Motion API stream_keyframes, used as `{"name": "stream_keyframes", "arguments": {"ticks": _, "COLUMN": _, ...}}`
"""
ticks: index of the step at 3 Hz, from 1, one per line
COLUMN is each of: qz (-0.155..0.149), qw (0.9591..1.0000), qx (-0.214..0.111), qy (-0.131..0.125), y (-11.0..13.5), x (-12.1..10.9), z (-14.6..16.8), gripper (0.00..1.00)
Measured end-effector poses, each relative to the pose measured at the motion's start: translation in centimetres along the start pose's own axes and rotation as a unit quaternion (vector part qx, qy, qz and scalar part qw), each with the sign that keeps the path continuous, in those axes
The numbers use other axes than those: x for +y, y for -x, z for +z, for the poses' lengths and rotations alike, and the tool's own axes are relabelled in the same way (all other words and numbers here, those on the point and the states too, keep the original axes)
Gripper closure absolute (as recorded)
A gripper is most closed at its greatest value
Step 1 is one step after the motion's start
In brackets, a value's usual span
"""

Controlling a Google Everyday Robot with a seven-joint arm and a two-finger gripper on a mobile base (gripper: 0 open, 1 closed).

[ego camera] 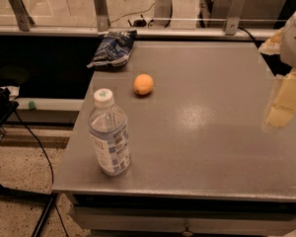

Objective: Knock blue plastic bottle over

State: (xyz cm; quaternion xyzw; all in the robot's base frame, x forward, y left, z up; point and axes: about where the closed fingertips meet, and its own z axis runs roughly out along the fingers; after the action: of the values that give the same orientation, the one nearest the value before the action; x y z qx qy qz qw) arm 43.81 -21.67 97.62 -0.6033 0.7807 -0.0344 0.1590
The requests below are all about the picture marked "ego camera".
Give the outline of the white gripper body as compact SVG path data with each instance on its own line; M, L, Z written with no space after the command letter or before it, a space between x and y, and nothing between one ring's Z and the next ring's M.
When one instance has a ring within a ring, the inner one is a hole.
M281 42L280 59L292 67L296 67L296 11L286 22Z

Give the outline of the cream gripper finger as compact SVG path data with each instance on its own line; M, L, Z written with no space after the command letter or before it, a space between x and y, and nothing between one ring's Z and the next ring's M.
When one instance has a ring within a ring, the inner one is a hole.
M264 111L261 130L277 133L296 115L296 67L285 76L276 75Z
M267 39L259 47L259 52L266 55L279 54L282 34L283 34L283 28L277 30L269 39Z

